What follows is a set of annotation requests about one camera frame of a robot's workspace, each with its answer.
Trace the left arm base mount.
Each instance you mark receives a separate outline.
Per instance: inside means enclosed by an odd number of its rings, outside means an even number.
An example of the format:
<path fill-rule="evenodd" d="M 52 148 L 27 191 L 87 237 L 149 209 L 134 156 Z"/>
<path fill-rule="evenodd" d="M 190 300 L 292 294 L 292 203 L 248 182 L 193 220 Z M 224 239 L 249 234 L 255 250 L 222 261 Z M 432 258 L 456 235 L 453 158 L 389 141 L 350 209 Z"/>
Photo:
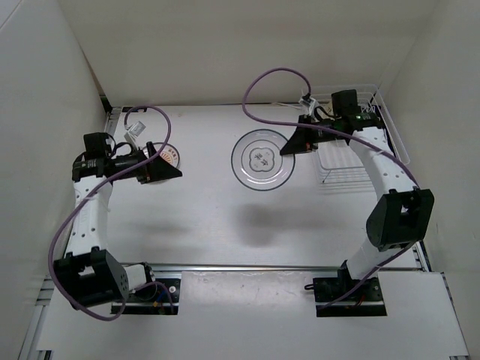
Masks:
<path fill-rule="evenodd" d="M 179 314 L 182 274 L 180 271 L 153 265 L 150 277 L 163 284 L 134 290 L 128 297 L 123 315 L 176 316 Z"/>

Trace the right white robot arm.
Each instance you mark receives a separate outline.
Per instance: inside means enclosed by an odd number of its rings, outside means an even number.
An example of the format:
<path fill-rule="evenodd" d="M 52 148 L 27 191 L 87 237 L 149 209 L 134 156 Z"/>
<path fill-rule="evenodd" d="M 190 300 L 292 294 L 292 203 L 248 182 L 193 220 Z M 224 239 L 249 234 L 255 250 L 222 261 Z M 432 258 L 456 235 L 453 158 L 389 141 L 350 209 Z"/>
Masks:
<path fill-rule="evenodd" d="M 331 95 L 327 112 L 310 94 L 299 101 L 306 113 L 281 154 L 311 152 L 318 143 L 345 140 L 361 161 L 376 193 L 377 204 L 367 218 L 367 238 L 346 261 L 349 274 L 337 280 L 341 297 L 353 300 L 364 288 L 363 278 L 425 238 L 434 195 L 421 189 L 413 175 L 390 149 L 383 120 L 377 111 L 364 111 L 354 89 Z"/>

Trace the white plate green rim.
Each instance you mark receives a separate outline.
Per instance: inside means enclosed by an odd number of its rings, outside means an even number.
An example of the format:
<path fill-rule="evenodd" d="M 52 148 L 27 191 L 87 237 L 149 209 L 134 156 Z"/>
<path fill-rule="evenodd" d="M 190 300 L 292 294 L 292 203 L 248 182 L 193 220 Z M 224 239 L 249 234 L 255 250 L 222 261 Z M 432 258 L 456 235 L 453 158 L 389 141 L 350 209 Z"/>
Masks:
<path fill-rule="evenodd" d="M 273 191 L 293 174 L 296 158 L 282 155 L 287 138 L 274 130 L 258 129 L 246 133 L 234 145 L 230 157 L 236 179 L 252 191 Z"/>

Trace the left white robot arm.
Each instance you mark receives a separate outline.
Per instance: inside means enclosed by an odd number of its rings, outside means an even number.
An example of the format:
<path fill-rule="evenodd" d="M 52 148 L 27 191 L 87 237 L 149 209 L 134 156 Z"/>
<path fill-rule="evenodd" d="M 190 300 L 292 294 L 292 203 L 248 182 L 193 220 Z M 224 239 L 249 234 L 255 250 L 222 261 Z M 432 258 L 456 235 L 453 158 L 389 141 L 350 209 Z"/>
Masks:
<path fill-rule="evenodd" d="M 119 174 L 142 185 L 179 178 L 179 153 L 170 144 L 157 153 L 155 143 L 148 142 L 118 154 L 119 144 L 102 132 L 86 134 L 83 141 L 85 151 L 72 169 L 76 204 L 82 208 L 73 217 L 64 257 L 52 263 L 53 272 L 75 308 L 121 302 L 131 293 L 149 300 L 158 289 L 152 267 L 146 262 L 124 266 L 107 249 L 110 177 Z"/>

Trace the orange sunburst plate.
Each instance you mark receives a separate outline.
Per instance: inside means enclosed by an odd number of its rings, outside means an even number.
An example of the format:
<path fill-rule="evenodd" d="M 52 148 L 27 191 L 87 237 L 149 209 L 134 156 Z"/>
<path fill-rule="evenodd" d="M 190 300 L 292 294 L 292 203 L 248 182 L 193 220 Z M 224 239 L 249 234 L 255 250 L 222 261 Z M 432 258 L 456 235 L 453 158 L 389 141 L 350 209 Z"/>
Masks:
<path fill-rule="evenodd" d="M 182 176 L 180 153 L 174 145 L 167 143 L 160 153 L 160 158 L 160 180 L 154 182 L 162 183 Z"/>

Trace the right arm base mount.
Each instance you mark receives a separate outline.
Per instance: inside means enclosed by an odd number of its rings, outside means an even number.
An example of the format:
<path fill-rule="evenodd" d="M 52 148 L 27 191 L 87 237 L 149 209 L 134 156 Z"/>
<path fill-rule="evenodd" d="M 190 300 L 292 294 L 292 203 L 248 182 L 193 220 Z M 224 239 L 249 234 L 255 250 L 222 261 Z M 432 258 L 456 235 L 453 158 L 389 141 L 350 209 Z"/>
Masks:
<path fill-rule="evenodd" d="M 352 279 L 346 264 L 336 277 L 314 277 L 304 290 L 313 293 L 319 318 L 387 316 L 379 278 Z"/>

